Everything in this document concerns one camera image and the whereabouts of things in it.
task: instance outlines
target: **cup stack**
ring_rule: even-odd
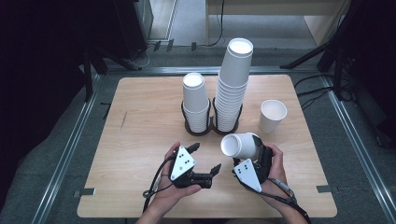
[[[182,109],[193,133],[202,133],[207,129],[209,105],[204,77],[199,73],[184,76]]]
[[[227,47],[216,92],[214,124],[222,132],[231,131],[238,120],[244,101],[253,44],[244,38],[232,39]]]

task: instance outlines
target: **white paper cup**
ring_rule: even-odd
[[[219,71],[221,81],[239,87],[248,82],[253,44],[245,38],[234,38],[225,52]]]
[[[246,160],[257,160],[259,151],[254,143],[254,133],[230,133],[221,140],[221,151],[224,155]]]
[[[183,78],[183,105],[191,112],[205,110],[209,105],[205,80],[199,73],[188,73]]]
[[[271,133],[288,115],[286,106],[278,100],[267,100],[262,103],[259,128],[263,133]]]

